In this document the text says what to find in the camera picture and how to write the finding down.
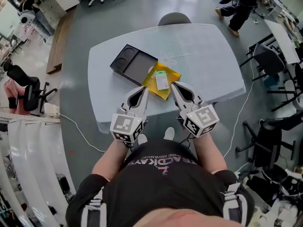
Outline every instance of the white tablecloth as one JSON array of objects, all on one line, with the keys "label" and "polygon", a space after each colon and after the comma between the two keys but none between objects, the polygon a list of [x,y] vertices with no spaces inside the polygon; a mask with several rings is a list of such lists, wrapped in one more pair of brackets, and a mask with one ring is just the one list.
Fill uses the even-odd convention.
[{"label": "white tablecloth", "polygon": [[[130,44],[182,74],[180,81],[199,90],[209,103],[246,92],[237,60],[215,25],[179,24],[152,27],[110,39],[91,48],[88,81],[93,111],[100,131],[108,132],[112,114],[136,84],[117,74],[110,64]],[[177,110],[172,95],[167,101],[150,93],[146,115]]]}]

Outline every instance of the white marker cube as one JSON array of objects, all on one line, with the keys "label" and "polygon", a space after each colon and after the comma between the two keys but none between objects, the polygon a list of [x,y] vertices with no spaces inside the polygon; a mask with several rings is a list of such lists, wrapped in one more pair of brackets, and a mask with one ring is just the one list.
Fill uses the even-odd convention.
[{"label": "white marker cube", "polygon": [[143,130],[143,118],[114,113],[110,132],[116,140],[135,143]]},{"label": "white marker cube", "polygon": [[195,137],[200,137],[212,131],[218,122],[219,117],[216,114],[214,107],[212,105],[208,105],[187,113],[183,126],[186,127]]}]

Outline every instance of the sneaker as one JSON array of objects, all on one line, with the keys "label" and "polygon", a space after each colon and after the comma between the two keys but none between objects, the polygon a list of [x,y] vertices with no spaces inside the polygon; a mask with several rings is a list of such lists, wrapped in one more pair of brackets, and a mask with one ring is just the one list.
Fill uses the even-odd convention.
[{"label": "sneaker", "polygon": [[231,34],[233,35],[233,36],[236,36],[236,37],[240,37],[240,34],[239,34],[239,32],[238,31],[234,31],[234,30],[232,30],[229,26],[227,27],[228,28],[228,30],[231,32]]},{"label": "sneaker", "polygon": [[220,11],[220,8],[215,8],[214,10],[215,10],[216,13],[218,14],[219,19],[224,19],[224,16],[222,16],[222,13],[221,13],[221,11]]},{"label": "sneaker", "polygon": [[138,136],[138,144],[141,145],[141,144],[144,144],[147,142],[147,138],[144,134],[139,134]]},{"label": "sneaker", "polygon": [[165,131],[164,139],[165,140],[173,140],[175,137],[175,129],[172,127],[167,128]]}]

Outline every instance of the cable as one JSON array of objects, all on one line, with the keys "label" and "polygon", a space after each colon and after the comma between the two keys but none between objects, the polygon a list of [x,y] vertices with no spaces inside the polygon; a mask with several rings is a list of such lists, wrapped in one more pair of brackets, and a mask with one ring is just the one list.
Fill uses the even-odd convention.
[{"label": "cable", "polygon": [[95,148],[97,151],[100,151],[100,152],[105,153],[105,151],[99,150],[97,147],[94,147],[94,146],[92,146],[91,144],[89,144],[89,142],[88,142],[87,139],[84,137],[84,135],[82,134],[81,130],[79,129],[77,123],[76,123],[74,120],[70,119],[69,117],[67,117],[67,116],[65,116],[65,115],[63,115],[63,114],[60,114],[60,115],[63,116],[63,117],[65,117],[65,118],[67,118],[67,119],[69,119],[70,121],[72,121],[72,122],[77,126],[78,131],[80,132],[80,134],[82,135],[82,137],[85,139],[86,143],[87,143],[89,146]]},{"label": "cable", "polygon": [[300,181],[300,182],[298,183],[298,192],[299,192],[299,185],[300,185],[300,183],[303,183],[303,181]]},{"label": "cable", "polygon": [[288,164],[287,164],[287,160],[286,160],[286,158],[285,158],[285,157],[283,157],[283,156],[281,156],[281,153],[280,153],[280,157],[284,158],[285,163],[286,163],[286,169],[288,169]]},{"label": "cable", "polygon": [[191,138],[190,138],[190,136],[191,136],[191,134],[189,134],[189,135],[186,137],[185,140],[182,140],[182,141],[180,142],[180,144],[182,144],[184,141],[189,141],[189,140],[191,140],[191,139],[194,139],[194,137],[191,137]]},{"label": "cable", "polygon": [[[254,78],[254,71],[253,71],[253,69],[252,69],[251,60],[250,60],[250,68],[251,68],[251,72],[252,72],[252,77]],[[235,136],[235,130],[236,130],[237,123],[238,123],[238,121],[239,121],[239,116],[240,116],[241,112],[243,111],[243,108],[244,108],[245,104],[246,104],[247,101],[248,101],[248,98],[249,98],[249,96],[250,96],[250,93],[251,93],[251,91],[252,91],[252,87],[253,87],[253,86],[254,86],[254,81],[252,81],[251,88],[250,88],[250,92],[248,93],[247,98],[246,98],[246,101],[244,102],[244,104],[243,104],[243,106],[242,106],[242,108],[241,108],[241,110],[240,110],[240,112],[239,112],[239,114],[238,114],[237,121],[236,121],[235,126],[234,126],[234,128],[233,128],[231,146],[229,147],[228,151],[225,153],[225,155],[224,155],[223,158],[225,158],[226,155],[227,155],[227,154],[230,152],[230,150],[232,149],[232,141],[233,141],[233,137]]]},{"label": "cable", "polygon": [[238,171],[240,171],[244,166],[246,166],[247,164],[249,164],[250,162],[248,162],[248,163],[245,163],[243,166],[241,166],[237,171],[235,171],[234,173],[236,173],[236,172],[238,172]]},{"label": "cable", "polygon": [[264,122],[265,120],[264,119],[260,119],[259,120],[259,126],[260,126],[260,128],[261,128],[261,121]]}]

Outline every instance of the gray chair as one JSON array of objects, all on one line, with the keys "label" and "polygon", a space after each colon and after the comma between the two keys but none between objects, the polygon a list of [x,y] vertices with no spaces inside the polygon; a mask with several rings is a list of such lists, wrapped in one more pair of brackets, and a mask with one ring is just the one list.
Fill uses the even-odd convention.
[{"label": "gray chair", "polygon": [[158,26],[175,24],[191,24],[191,21],[185,14],[173,12],[164,15],[161,18]]},{"label": "gray chair", "polygon": [[276,75],[285,70],[285,65],[280,57],[273,50],[263,44],[256,44],[253,55],[243,62],[240,67],[244,66],[252,59],[255,59],[258,62],[258,70],[264,70],[265,72],[262,76],[254,78],[253,81],[266,76]]}]

